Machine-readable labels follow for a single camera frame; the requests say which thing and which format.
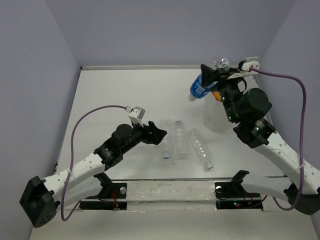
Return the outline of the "orange juice bottle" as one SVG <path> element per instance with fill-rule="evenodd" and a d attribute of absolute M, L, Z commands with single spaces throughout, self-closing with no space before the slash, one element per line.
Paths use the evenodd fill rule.
<path fill-rule="evenodd" d="M 212 95 L 213 95 L 213 97 L 215 98 L 216 101 L 218 101 L 218 102 L 222 101 L 221 95 L 220 95 L 220 93 L 218 91 L 213 91 Z"/>

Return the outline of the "clear bottle white cap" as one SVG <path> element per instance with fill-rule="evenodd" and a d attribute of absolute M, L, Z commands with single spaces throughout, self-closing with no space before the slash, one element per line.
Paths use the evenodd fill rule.
<path fill-rule="evenodd" d="M 168 160 L 172 157 L 172 120 L 170 118 L 164 117 L 160 120 L 160 124 L 163 130 L 167 132 L 163 140 L 161 141 L 162 157 Z"/>

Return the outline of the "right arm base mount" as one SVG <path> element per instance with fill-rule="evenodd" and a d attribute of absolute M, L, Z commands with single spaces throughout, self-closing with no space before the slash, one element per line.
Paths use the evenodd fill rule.
<path fill-rule="evenodd" d="M 249 193 L 231 181 L 215 182 L 214 195 L 218 210 L 263 209 L 263 198 L 259 193 Z"/>

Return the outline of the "blue label bottle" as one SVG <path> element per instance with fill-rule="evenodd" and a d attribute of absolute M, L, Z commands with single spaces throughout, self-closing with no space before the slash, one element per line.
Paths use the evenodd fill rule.
<path fill-rule="evenodd" d="M 217 55 L 211 62 L 206 64 L 206 66 L 213 70 L 229 70 L 231 68 L 231 63 L 227 58 Z M 204 98 L 209 93 L 209 87 L 203 86 L 202 74 L 200 73 L 190 87 L 188 100 L 194 102 L 197 99 Z"/>

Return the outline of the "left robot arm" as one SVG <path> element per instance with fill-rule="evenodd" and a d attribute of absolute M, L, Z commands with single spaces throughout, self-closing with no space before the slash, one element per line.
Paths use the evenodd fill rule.
<path fill-rule="evenodd" d="M 91 196 L 104 198 L 113 182 L 106 171 L 123 160 L 125 153 L 139 143 L 158 145 L 167 135 L 152 121 L 148 124 L 121 124 L 100 147 L 72 168 L 47 176 L 31 178 L 19 200 L 33 227 L 51 221 L 57 212 Z"/>

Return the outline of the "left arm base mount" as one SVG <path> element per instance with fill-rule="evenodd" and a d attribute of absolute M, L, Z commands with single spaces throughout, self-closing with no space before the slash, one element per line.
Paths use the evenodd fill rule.
<path fill-rule="evenodd" d="M 127 188 L 126 182 L 113 182 L 110 187 L 103 187 L 98 195 L 83 199 L 79 208 L 81 210 L 127 210 Z"/>

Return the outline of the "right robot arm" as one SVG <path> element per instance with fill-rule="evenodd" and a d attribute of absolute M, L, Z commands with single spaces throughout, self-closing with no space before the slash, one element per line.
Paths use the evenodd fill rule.
<path fill-rule="evenodd" d="M 242 143 L 266 157 L 283 173 L 282 177 L 257 177 L 247 170 L 238 171 L 229 183 L 235 196 L 257 193 L 281 199 L 305 215 L 320 210 L 320 171 L 303 157 L 303 131 L 306 109 L 301 111 L 299 152 L 293 150 L 265 116 L 272 108 L 267 94 L 260 88 L 241 91 L 238 84 L 260 70 L 254 62 L 241 61 L 237 68 L 223 69 L 201 64 L 201 83 L 218 92 L 227 120 Z"/>

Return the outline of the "clear bottle grey cap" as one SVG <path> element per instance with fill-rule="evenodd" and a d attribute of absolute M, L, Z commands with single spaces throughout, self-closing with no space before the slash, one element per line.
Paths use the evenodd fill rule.
<path fill-rule="evenodd" d="M 186 160 L 189 158 L 186 130 L 183 122 L 180 120 L 174 122 L 174 147 L 175 155 L 179 160 Z"/>

